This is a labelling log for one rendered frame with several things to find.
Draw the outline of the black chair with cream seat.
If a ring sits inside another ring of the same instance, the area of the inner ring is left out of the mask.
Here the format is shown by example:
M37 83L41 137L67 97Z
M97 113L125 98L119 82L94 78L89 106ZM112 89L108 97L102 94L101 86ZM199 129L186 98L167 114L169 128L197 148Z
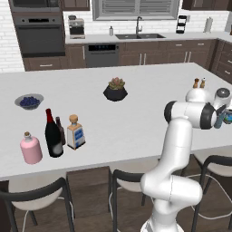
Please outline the black chair with cream seat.
M109 171L108 211L111 213L113 232L120 232L117 223L117 190L122 188L141 193L141 177L142 173L129 173L119 169Z
M37 176L9 181L9 192L0 189L0 198L4 201L13 232L18 232L13 207L30 214L37 226L35 210L46 208L63 194L70 232L75 232L73 224L73 203L66 174Z
M199 184L203 189L203 195L207 193L208 188L211 184L211 180L214 179L214 177L212 176L213 174L221 177L232 178L232 157L207 155L207 157L203 161L203 159L197 156L197 154L194 154L194 158L201 168L201 174L199 174ZM208 182L204 187L206 176L208 176ZM194 209L194 217L193 217L191 232L196 232L198 216L201 216L203 218L203 216L199 214L200 203L198 203L193 209ZM230 216L228 230L232 230L232 211L230 212L230 214L225 216L220 216L218 218L225 218L228 216Z

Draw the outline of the silver coffee machine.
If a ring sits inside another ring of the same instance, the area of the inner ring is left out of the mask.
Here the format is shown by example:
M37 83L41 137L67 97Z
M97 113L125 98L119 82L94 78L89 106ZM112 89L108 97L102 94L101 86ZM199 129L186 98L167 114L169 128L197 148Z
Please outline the silver coffee machine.
M71 39L84 39L84 20L75 15L68 16L68 25Z

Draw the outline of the grey sink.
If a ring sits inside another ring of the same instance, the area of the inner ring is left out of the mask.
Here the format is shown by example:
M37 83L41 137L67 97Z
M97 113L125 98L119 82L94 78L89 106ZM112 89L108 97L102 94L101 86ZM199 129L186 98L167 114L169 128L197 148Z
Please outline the grey sink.
M161 34L115 34L118 39L157 39L166 38Z

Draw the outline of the brown island panel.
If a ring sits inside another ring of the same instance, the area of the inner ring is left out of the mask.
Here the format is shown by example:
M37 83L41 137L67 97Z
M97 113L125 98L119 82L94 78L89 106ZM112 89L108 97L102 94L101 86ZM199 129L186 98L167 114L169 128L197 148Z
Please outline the brown island panel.
M108 167L68 173L77 218L108 212Z

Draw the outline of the brown base cupboards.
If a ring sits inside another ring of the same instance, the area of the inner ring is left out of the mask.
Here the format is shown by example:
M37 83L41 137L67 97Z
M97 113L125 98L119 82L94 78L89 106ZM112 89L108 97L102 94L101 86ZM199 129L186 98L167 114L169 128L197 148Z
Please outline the brown base cupboards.
M84 46L65 46L65 56L24 58L27 71L87 68ZM125 42L119 45L119 65L196 63L232 84L232 43L219 39Z

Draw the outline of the square bottle with blue label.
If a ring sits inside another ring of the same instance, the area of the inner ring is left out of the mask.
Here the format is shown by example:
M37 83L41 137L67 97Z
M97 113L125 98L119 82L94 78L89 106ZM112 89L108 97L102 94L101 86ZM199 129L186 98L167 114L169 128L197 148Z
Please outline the square bottle with blue label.
M76 114L72 114L69 121L71 124L67 127L67 145L76 150L85 143L83 128Z

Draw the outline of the grey bowl of blueberries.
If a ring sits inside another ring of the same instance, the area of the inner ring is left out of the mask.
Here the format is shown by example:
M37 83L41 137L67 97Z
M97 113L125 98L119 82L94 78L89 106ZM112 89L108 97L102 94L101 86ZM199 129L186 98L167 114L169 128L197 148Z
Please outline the grey bowl of blueberries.
M35 110L43 100L43 95L38 93L29 93L18 97L14 101L14 104L25 110Z

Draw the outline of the succulent in black pot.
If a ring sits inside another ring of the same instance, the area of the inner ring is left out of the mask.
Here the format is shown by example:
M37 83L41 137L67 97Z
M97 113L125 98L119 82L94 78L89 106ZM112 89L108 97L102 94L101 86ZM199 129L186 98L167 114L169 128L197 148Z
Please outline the succulent in black pot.
M119 77L112 78L103 92L104 96L112 102L122 101L128 95L124 84L125 81L123 79Z

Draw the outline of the brown wall cupboard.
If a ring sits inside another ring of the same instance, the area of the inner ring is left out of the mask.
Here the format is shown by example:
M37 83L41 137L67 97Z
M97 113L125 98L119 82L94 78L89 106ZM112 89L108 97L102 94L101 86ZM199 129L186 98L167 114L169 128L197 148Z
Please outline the brown wall cupboard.
M89 11L90 0L61 0L64 11Z
M190 11L232 11L232 0L183 0L182 8Z

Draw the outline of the dark microwave oven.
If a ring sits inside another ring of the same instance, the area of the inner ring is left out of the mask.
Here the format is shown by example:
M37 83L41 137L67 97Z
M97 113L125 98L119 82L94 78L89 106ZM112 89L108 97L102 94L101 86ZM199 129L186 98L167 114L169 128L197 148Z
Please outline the dark microwave oven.
M59 12L59 0L9 0L13 12Z

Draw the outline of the pink bottle with cork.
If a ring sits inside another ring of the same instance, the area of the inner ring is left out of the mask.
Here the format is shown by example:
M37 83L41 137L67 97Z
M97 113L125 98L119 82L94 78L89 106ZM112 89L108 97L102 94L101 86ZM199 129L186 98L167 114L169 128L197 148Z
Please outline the pink bottle with cork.
M20 148L27 164L35 164L41 161L43 153L39 140L32 136L29 131L24 133L24 138L20 142Z

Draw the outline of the dark grey dishwasher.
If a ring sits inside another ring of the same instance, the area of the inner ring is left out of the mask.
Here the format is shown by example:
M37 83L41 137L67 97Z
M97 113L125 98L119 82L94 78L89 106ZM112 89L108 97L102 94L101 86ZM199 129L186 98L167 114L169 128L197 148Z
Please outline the dark grey dishwasher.
M84 46L87 68L112 67L119 65L117 43L90 43Z

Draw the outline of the dark wall oven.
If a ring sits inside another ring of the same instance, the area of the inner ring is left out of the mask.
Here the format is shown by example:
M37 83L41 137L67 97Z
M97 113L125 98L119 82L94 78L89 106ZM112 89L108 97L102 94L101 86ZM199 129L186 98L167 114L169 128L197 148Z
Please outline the dark wall oven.
M58 13L14 13L23 58L65 56L63 19Z

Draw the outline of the teal plastic bottle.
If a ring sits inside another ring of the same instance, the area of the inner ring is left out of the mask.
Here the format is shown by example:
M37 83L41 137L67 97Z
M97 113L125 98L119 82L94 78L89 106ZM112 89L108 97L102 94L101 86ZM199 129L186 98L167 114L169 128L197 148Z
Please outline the teal plastic bottle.
M225 123L225 124L232 123L232 111L231 110L226 110L226 111L220 113L217 116L217 121L216 121L214 127L216 129L219 129L222 126L222 123Z

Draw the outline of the window with grey blinds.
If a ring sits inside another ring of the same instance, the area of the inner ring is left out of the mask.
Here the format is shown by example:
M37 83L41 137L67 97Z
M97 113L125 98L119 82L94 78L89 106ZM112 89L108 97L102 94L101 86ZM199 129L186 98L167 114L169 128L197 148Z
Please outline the window with grey blinds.
M94 21L174 20L179 0L92 0Z

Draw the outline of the small brown glass bottle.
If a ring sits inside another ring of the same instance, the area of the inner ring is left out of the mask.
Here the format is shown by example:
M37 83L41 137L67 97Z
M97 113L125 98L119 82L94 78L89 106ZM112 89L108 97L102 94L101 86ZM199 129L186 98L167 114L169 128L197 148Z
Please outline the small brown glass bottle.
M58 126L61 133L62 144L64 145L66 141L65 141L64 129L61 125L60 117L56 117L55 120L56 120L56 125Z

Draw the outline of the dark red wine bottle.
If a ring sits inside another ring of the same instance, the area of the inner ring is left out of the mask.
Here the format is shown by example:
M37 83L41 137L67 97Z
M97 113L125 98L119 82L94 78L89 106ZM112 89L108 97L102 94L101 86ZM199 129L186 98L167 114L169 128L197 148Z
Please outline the dark red wine bottle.
M63 155L63 144L61 139L61 133L53 120L52 112L50 109L46 109L47 122L45 127L45 138L49 155L53 158L58 158Z

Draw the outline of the dark grey tap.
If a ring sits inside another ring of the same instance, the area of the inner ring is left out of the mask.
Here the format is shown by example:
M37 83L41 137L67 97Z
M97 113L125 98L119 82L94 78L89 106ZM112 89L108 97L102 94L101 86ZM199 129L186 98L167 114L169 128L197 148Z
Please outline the dark grey tap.
M138 16L137 17L137 23L136 23L136 35L139 34L139 32L142 32L142 27L139 27L139 22L140 20L142 20L142 17L141 16Z

